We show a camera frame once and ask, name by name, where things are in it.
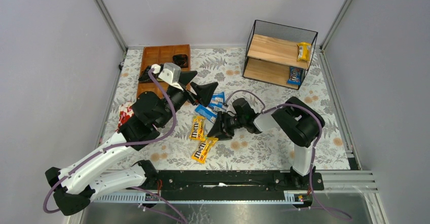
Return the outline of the blue m&m candy bag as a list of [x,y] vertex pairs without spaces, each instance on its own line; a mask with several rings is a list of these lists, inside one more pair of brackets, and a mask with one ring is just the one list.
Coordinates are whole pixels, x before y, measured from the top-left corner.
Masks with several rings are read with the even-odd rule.
[[302,73],[303,73],[303,69],[291,66],[287,83],[291,84],[291,85],[298,85],[298,86],[301,85],[302,84]]

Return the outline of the yellow candy bag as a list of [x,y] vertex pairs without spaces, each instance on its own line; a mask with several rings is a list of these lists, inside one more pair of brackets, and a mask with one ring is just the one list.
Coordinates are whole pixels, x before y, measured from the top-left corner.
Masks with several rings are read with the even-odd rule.
[[312,45],[306,42],[300,42],[297,44],[298,47],[298,56],[297,61],[310,61],[310,55],[312,50]]

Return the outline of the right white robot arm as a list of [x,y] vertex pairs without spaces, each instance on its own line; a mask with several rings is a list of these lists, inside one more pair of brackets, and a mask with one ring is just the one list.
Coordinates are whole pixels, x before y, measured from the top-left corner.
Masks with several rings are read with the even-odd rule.
[[292,171],[300,176],[311,172],[314,156],[313,143],[320,138],[325,121],[321,115],[297,97],[284,104],[257,113],[244,98],[233,101],[233,113],[218,112],[208,137],[218,140],[232,139],[235,130],[244,128],[251,134],[269,129],[281,129],[294,144],[296,158]]

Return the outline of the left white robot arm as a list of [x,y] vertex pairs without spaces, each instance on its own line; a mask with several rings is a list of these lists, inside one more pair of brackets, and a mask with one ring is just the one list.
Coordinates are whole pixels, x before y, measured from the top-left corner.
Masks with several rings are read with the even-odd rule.
[[158,131],[168,122],[176,124],[176,112],[186,101],[193,105],[209,105],[218,83],[198,85],[192,80],[196,71],[180,72],[179,88],[170,85],[160,98],[152,91],[141,93],[131,106],[133,115],[105,143],[66,168],[52,167],[45,172],[58,211],[70,216],[82,211],[102,195],[131,187],[152,187],[158,172],[149,160],[131,168],[104,174],[113,163],[146,145],[167,138],[173,127],[161,135]]

